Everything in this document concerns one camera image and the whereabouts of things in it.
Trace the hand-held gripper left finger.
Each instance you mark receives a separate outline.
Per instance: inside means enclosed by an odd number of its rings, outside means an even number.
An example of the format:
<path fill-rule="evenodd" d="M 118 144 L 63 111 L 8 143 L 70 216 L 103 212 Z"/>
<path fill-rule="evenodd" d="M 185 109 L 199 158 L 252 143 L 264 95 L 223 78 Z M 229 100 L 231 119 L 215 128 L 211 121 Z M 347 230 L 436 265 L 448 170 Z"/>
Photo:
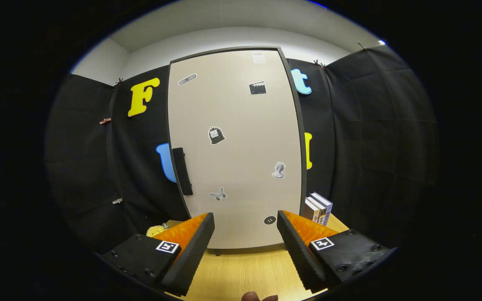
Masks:
<path fill-rule="evenodd" d="M 214 230 L 214 214 L 204 213 L 153 237 L 135 234 L 101 260 L 145 289 L 186 296 Z"/>

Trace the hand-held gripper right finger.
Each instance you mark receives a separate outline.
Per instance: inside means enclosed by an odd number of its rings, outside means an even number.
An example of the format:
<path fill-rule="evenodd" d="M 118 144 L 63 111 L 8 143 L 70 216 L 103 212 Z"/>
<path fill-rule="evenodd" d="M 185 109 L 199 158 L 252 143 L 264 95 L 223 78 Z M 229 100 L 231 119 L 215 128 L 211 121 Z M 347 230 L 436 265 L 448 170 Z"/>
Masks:
<path fill-rule="evenodd" d="M 304 288 L 312 293 L 362 281 L 397 251 L 354 229 L 337 232 L 287 210 L 277 212 L 276 225 Z"/>

